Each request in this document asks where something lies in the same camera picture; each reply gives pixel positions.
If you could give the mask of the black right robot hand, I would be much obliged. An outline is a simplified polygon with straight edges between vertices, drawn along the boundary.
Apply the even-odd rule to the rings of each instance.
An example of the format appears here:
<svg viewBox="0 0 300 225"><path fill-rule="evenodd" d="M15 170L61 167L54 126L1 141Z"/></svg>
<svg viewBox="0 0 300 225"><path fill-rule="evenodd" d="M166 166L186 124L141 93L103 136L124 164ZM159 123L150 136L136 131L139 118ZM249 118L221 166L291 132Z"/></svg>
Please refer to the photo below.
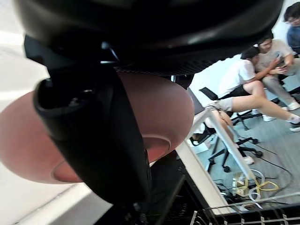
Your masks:
<svg viewBox="0 0 300 225"><path fill-rule="evenodd" d="M16 0L33 105L74 172L110 203L150 192L148 154L187 137L194 104L172 75L232 57L272 29L280 0Z"/></svg>

